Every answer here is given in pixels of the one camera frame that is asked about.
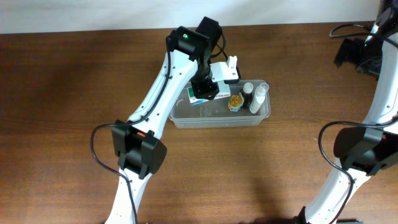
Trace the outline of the white green medicine box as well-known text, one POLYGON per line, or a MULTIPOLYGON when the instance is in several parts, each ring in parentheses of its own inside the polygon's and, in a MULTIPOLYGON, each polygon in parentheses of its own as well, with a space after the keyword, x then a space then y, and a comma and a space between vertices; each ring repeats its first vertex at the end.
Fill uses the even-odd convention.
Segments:
MULTIPOLYGON (((219 88, 219 93, 217 93, 215 95, 214 100, 219 100, 219 99, 231 96, 229 85, 225 84, 224 81, 218 82, 218 88, 219 88)), ((197 97, 195 97, 193 94, 193 88, 191 85, 188 86, 187 91, 188 91, 188 98, 189 98, 191 105, 198 105, 198 104, 205 103, 205 102, 209 101, 207 99, 198 99, 197 97)))

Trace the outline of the small jar gold lid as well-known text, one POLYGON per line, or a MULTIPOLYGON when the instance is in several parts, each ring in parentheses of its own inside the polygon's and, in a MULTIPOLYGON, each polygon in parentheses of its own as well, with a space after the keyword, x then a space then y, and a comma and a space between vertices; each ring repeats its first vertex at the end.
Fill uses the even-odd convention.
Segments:
POLYGON ((243 104, 243 99, 239 95, 232 95, 228 101, 230 111, 237 112, 243 104))

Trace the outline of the dark bottle white cap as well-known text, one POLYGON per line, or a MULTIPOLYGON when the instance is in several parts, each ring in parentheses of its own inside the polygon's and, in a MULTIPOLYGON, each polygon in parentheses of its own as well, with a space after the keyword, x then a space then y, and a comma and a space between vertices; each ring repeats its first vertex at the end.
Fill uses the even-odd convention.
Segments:
POLYGON ((254 85, 251 82, 246 82, 243 88, 239 91, 239 96, 242 98, 242 108, 248 108, 252 102, 254 85))

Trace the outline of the white spray bottle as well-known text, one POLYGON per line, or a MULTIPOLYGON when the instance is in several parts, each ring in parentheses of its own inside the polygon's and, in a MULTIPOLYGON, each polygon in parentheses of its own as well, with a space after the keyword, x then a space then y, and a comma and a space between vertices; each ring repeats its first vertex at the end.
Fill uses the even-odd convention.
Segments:
POLYGON ((266 99, 266 95, 269 91, 269 86, 266 83, 261 83, 255 90, 252 102, 249 106, 249 110, 252 114, 256 114, 263 102, 266 99))

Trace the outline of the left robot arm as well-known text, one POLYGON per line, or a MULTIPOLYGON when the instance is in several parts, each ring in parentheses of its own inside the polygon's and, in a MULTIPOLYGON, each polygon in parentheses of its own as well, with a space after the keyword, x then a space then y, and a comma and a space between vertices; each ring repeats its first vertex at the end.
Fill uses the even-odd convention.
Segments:
POLYGON ((127 121, 111 124, 119 184, 107 223, 137 223, 145 187, 167 153, 160 140, 165 123, 185 85, 191 85, 196 99, 213 100, 221 84, 240 80, 236 57, 211 62, 221 38, 221 26, 209 17, 195 30, 173 30, 165 39, 163 65, 143 102, 127 121))

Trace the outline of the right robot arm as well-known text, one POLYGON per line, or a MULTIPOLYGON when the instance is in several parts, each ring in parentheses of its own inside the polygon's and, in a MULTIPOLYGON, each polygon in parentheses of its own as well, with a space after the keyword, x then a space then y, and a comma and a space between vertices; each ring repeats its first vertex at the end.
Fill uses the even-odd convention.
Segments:
POLYGON ((352 63, 359 73, 376 77, 376 92, 362 123, 333 121, 321 128, 318 142, 327 128, 343 126, 333 146, 336 159, 326 160, 330 175, 293 223, 337 223, 360 186, 397 164, 397 0, 380 2, 372 27, 341 38, 335 65, 352 63))

